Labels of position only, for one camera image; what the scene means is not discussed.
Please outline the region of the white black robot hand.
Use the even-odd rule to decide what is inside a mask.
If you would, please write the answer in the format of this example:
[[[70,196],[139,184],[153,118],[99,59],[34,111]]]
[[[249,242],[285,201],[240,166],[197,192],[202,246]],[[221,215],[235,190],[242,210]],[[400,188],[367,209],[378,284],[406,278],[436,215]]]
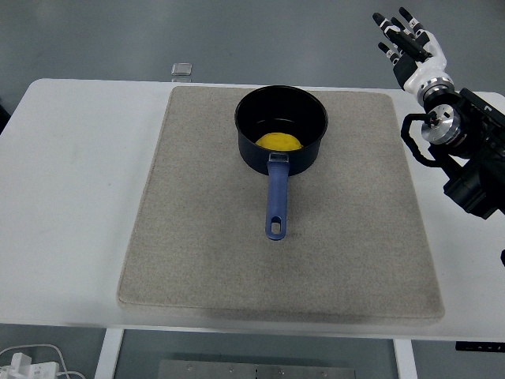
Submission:
[[[437,78],[451,83],[445,73],[447,60],[436,37],[408,10],[401,7],[398,11],[404,21],[387,19],[381,13],[374,13],[372,19],[389,41],[378,43],[378,47],[391,62],[400,88],[416,96]]]

